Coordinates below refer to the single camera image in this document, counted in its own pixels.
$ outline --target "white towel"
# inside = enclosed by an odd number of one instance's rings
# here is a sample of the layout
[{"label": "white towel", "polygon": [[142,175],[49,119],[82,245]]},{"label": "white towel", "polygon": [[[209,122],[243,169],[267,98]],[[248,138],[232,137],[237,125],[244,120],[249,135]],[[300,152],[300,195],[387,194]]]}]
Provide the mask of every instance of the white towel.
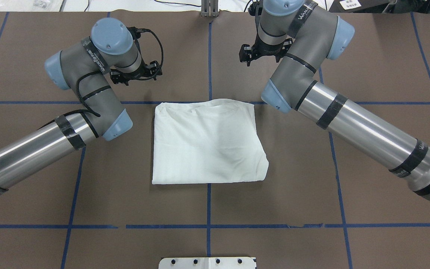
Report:
[{"label": "white towel", "polygon": [[215,99],[155,108],[152,184],[254,182],[267,170],[252,104]]}]

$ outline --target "white mounting plate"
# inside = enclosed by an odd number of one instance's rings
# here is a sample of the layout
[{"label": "white mounting plate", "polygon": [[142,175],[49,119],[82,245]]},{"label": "white mounting plate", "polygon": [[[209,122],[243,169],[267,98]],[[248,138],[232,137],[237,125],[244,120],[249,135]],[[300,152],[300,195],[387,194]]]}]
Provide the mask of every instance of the white mounting plate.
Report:
[{"label": "white mounting plate", "polygon": [[159,269],[256,269],[256,258],[254,257],[163,258],[159,263]]}]

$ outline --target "paper tag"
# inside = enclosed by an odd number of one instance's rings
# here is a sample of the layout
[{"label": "paper tag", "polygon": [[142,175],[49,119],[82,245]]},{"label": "paper tag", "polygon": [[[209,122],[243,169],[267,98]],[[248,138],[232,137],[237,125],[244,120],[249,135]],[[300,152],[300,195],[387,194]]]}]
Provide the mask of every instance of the paper tag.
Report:
[{"label": "paper tag", "polygon": [[50,3],[51,3],[51,0],[34,0],[33,5],[35,7],[41,7],[43,9],[46,9]]},{"label": "paper tag", "polygon": [[358,0],[344,0],[340,1],[339,3],[345,10],[355,9],[361,6]]}]

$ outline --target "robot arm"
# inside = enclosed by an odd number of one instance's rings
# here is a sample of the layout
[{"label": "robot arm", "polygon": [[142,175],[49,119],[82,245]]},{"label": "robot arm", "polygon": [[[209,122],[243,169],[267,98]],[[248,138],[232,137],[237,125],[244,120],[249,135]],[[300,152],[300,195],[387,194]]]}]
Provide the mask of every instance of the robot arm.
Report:
[{"label": "robot arm", "polygon": [[94,25],[90,37],[46,60],[49,77],[63,90],[73,89],[85,109],[63,114],[0,150],[0,195],[99,136],[109,141],[133,126],[104,74],[111,72],[114,83],[126,85],[129,80],[155,80],[162,74],[162,62],[147,66],[142,59],[137,43],[142,32],[152,31],[127,29],[114,18],[104,18]]},{"label": "robot arm", "polygon": [[283,113],[295,109],[304,114],[430,201],[430,147],[313,79],[325,58],[335,60],[344,51],[353,26],[310,0],[264,0],[251,10],[261,14],[258,33],[253,46],[241,47],[240,61],[249,65],[261,56],[283,58],[261,98]]}]

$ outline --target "blue cap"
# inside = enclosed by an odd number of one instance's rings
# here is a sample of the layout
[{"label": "blue cap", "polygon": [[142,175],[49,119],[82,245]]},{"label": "blue cap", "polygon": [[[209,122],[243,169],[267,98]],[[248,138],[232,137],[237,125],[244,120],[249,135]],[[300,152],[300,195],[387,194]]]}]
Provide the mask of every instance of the blue cap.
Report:
[{"label": "blue cap", "polygon": [[300,9],[304,0],[265,0],[263,9],[273,16],[286,16]]},{"label": "blue cap", "polygon": [[268,80],[265,90],[261,93],[261,99],[285,114],[292,110],[271,79]]},{"label": "blue cap", "polygon": [[338,16],[338,24],[336,25],[336,33],[334,34],[333,44],[326,58],[336,60],[345,51],[345,48],[350,43],[355,35],[355,28],[345,22]]},{"label": "blue cap", "polygon": [[63,90],[70,89],[65,82],[63,70],[61,68],[61,50],[44,62],[44,69],[46,70],[49,78],[53,80],[54,84]]},{"label": "blue cap", "polygon": [[107,129],[107,131],[102,135],[102,137],[106,141],[110,141],[126,131],[132,128],[133,123],[130,117],[127,114],[127,111],[124,109],[122,113],[116,118],[116,120],[112,123],[112,125]]},{"label": "blue cap", "polygon": [[134,43],[126,26],[114,18],[98,20],[92,27],[91,39],[98,50],[110,55],[124,54]]}]

